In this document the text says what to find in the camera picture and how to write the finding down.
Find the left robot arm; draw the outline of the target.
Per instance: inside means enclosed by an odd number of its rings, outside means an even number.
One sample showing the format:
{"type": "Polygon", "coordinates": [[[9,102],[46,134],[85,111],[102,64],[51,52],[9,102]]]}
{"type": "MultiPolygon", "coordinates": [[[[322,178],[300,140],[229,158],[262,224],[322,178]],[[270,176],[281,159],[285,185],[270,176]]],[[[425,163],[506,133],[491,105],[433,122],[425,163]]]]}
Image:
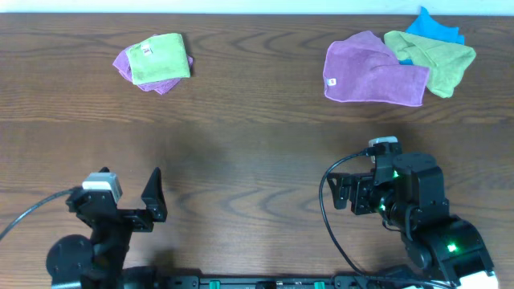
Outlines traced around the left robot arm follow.
{"type": "Polygon", "coordinates": [[[53,288],[122,288],[124,261],[135,232],[150,233],[165,222],[168,210],[156,167],[143,189],[144,209],[120,209],[123,194],[118,176],[103,167],[74,188],[66,205],[92,229],[89,238],[72,234],[49,250],[47,272],[53,288]]]}

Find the green cloth with label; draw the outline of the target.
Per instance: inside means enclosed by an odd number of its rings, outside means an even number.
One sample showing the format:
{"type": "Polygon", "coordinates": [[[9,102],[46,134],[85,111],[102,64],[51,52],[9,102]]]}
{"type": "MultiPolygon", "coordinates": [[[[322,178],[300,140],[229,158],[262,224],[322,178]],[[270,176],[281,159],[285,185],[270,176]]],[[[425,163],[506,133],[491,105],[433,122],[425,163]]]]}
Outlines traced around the green cloth with label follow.
{"type": "Polygon", "coordinates": [[[189,78],[190,65],[181,34],[154,35],[125,52],[136,85],[189,78]]]}

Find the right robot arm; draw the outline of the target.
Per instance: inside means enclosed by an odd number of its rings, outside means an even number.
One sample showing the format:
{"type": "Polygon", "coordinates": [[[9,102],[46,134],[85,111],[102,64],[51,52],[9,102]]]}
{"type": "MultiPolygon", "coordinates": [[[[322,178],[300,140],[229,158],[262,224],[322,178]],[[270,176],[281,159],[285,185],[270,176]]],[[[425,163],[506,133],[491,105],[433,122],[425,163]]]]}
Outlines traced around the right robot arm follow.
{"type": "Polygon", "coordinates": [[[404,153],[394,136],[369,141],[359,156],[374,167],[367,173],[338,173],[344,157],[324,173],[335,209],[356,215],[379,214],[382,225],[398,232],[412,263],[384,273],[355,273],[376,288],[497,288],[499,280],[479,231],[451,214],[443,171],[430,154],[404,153]]]}

